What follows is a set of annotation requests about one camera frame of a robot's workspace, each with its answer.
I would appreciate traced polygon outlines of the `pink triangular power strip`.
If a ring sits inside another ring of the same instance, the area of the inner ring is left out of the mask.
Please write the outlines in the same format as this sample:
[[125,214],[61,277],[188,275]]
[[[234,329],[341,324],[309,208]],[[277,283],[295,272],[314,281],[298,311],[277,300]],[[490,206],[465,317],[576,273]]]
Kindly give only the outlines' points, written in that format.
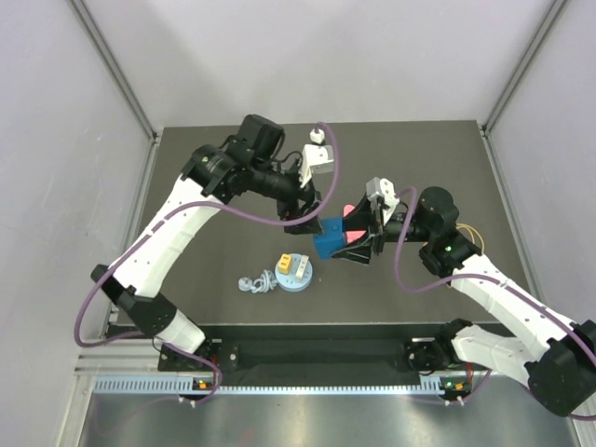
[[[350,212],[355,209],[354,205],[346,204],[343,208],[343,216],[347,217]],[[365,235],[364,230],[353,230],[353,231],[345,231],[345,241],[347,244],[351,244],[356,240],[360,239]]]

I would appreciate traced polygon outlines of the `blue cube plug adapter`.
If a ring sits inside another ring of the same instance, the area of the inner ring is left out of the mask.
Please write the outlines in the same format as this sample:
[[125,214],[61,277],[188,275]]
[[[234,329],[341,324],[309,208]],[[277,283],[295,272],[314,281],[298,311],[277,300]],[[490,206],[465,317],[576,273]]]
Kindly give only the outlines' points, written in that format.
[[344,222],[342,217],[332,217],[322,219],[320,223],[322,233],[313,236],[313,243],[318,257],[321,260],[329,260],[347,245]]

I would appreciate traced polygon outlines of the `yellow plug adapter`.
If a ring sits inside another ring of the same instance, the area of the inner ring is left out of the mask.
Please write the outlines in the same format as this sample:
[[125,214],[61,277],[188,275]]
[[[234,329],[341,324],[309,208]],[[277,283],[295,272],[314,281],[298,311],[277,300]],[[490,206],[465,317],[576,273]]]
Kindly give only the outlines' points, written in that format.
[[278,259],[277,270],[282,275],[288,275],[291,272],[292,256],[289,253],[283,253]]

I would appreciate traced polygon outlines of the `white square charger plug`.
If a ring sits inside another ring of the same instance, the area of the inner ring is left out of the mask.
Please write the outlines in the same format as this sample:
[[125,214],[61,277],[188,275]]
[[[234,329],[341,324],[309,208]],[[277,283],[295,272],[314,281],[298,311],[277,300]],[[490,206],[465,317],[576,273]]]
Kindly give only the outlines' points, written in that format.
[[296,258],[295,265],[296,265],[296,270],[294,273],[295,279],[297,281],[302,281],[305,278],[308,268],[310,266],[309,257],[307,255],[299,255]]

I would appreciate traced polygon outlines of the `light blue round socket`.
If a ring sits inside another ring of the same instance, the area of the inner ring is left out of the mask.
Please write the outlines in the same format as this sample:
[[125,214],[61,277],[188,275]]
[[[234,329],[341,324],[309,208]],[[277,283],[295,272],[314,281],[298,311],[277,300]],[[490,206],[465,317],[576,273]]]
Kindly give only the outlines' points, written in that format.
[[278,282],[279,287],[284,291],[288,291],[288,292],[303,291],[309,286],[310,282],[313,279],[313,275],[314,275],[313,265],[309,259],[310,266],[308,268],[305,278],[302,281],[297,281],[294,276],[294,273],[296,270],[296,265],[295,265],[296,258],[299,255],[303,255],[303,254],[290,253],[290,255],[292,256],[291,272],[288,275],[282,275],[278,272],[277,266],[276,266],[275,271],[274,271],[276,281]]

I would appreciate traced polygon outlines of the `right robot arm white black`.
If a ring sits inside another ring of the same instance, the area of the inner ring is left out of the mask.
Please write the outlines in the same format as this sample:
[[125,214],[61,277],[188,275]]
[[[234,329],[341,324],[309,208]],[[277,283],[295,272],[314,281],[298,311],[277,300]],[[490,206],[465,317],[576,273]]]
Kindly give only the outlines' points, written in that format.
[[401,248],[419,242],[419,257],[437,281],[448,285],[495,317],[508,337],[487,332],[467,320],[445,324],[434,336],[437,362],[448,369],[463,362],[496,371],[525,387],[549,412],[574,417],[595,393],[595,323],[565,317],[508,278],[458,229],[459,210],[438,186],[411,192],[404,212],[391,186],[363,197],[343,217],[343,232],[359,238],[333,253],[336,259],[368,264],[385,244]]

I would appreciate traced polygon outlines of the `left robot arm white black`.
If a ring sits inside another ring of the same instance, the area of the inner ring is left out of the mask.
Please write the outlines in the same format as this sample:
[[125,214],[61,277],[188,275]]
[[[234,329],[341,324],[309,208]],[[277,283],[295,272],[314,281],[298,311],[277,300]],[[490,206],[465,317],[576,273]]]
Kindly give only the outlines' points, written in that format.
[[317,124],[289,169],[281,169],[277,158],[286,138],[284,128],[257,114],[246,115],[237,132],[221,144],[199,146],[135,242],[111,264],[96,266],[90,295],[103,292],[135,324],[135,335],[156,338],[179,351],[191,369],[205,367],[211,356],[206,334],[163,295],[166,276],[201,228],[219,211],[232,212],[230,201],[246,192],[276,200],[275,226],[291,233],[321,232],[318,215],[329,199],[316,189],[312,174],[333,168],[328,136]]

